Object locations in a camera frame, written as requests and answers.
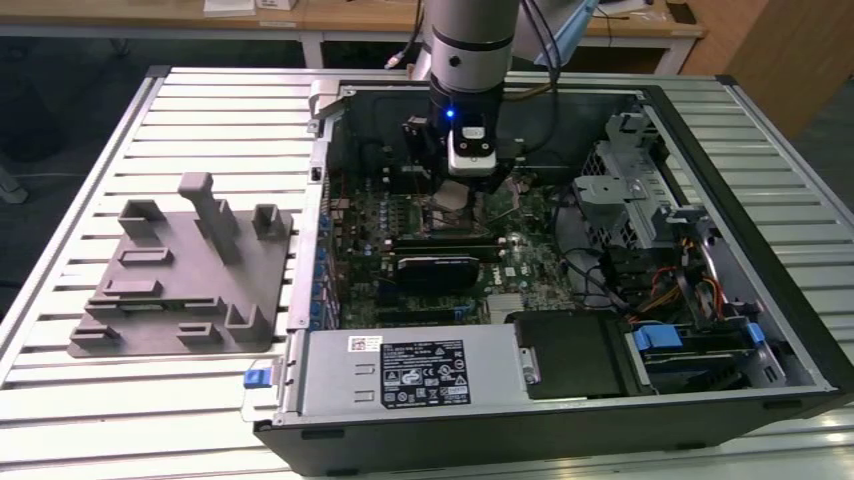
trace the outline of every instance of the warning label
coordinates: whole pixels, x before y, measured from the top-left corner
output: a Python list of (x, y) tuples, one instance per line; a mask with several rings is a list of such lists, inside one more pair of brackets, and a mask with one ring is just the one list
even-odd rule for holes
[(384, 343), (380, 371), (385, 408), (471, 403), (461, 340)]

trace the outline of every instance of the connector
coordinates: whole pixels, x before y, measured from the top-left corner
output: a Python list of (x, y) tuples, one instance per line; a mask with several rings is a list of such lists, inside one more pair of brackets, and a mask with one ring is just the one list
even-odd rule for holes
[(397, 64), (400, 63), (400, 60), (402, 60), (402, 52), (397, 52), (394, 53), (389, 58), (388, 61), (385, 62), (385, 70), (390, 70), (392, 68), (394, 68), (397, 66)]

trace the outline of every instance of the aluminum table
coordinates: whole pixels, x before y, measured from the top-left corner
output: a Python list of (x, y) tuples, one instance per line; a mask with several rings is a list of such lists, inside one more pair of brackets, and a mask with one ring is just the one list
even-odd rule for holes
[[(310, 82), (394, 80), (401, 72), (152, 69), (0, 326), (0, 476), (289, 479), (252, 435), (249, 355), (74, 359), (65, 353), (118, 237), (128, 199), (189, 210), (180, 174), (214, 174), (232, 209), (272, 203), (294, 216), (314, 148)], [(539, 74), (509, 75), (541, 83)], [(854, 357), (854, 216), (737, 86), (708, 77), (565, 75), (563, 82), (661, 86), (807, 299)], [(675, 177), (688, 199), (688, 180)], [(278, 325), (289, 303), (288, 265)], [(272, 403), (258, 406), (272, 412)], [(854, 411), (769, 425), (719, 447), (377, 474), (370, 478), (854, 478)]]

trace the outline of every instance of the blue tab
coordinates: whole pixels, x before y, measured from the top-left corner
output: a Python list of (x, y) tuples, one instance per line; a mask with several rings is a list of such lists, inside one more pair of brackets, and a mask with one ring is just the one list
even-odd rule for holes
[(643, 334), (643, 332), (640, 330), (635, 330), (631, 333), (631, 336), (635, 337), (635, 346), (637, 347), (637, 350), (639, 351), (648, 350), (649, 349), (649, 339), (645, 338), (645, 335)]
[(637, 350), (649, 348), (679, 348), (681, 339), (672, 325), (644, 325), (633, 333)]
[(272, 387), (272, 368), (257, 368), (246, 370), (242, 374), (242, 388), (269, 388)]
[(764, 332), (761, 331), (761, 327), (757, 323), (747, 324), (747, 333), (749, 334), (749, 339), (752, 340), (753, 345), (759, 345), (764, 342)]
[(681, 346), (679, 332), (672, 325), (644, 325), (639, 330), (649, 339), (652, 348), (677, 348)]

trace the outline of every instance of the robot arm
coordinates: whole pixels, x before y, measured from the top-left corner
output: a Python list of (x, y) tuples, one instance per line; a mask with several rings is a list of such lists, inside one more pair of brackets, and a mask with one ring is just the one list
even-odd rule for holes
[[(548, 48), (557, 48), (564, 61), (596, 5), (597, 0), (539, 1), (549, 23), (561, 25), (555, 28), (560, 40)], [(499, 165), (495, 128), (512, 55), (544, 60), (536, 32), (524, 28), (529, 22), (523, 20), (519, 0), (425, 0), (421, 55), (429, 56), (429, 121), (445, 139), (451, 176), (485, 177)]]

